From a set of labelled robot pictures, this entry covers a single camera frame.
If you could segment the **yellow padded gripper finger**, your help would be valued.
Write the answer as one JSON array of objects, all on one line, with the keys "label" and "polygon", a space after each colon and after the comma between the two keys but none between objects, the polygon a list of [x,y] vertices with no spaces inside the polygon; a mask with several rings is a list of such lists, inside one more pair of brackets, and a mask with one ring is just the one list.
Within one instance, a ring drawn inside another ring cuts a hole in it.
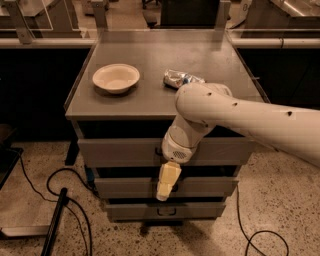
[{"label": "yellow padded gripper finger", "polygon": [[181,167],[178,163],[169,161],[160,168],[157,183],[156,198],[159,201],[166,201],[181,174]]}]

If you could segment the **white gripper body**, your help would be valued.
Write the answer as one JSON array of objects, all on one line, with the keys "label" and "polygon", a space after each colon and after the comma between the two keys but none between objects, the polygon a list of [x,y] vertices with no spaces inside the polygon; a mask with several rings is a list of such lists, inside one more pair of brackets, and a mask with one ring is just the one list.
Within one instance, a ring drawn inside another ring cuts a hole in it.
[{"label": "white gripper body", "polygon": [[200,141],[212,127],[196,123],[177,114],[162,140],[162,153],[166,160],[185,164],[195,154]]}]

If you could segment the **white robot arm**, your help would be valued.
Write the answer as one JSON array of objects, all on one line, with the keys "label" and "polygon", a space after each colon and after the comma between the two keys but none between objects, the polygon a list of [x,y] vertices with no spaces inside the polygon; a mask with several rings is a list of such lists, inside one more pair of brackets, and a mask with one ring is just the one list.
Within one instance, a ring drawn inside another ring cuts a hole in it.
[{"label": "white robot arm", "polygon": [[221,126],[320,166],[320,111],[237,99],[223,84],[189,83],[175,95],[176,117],[162,140],[156,198],[165,201],[181,166],[200,141]]}]

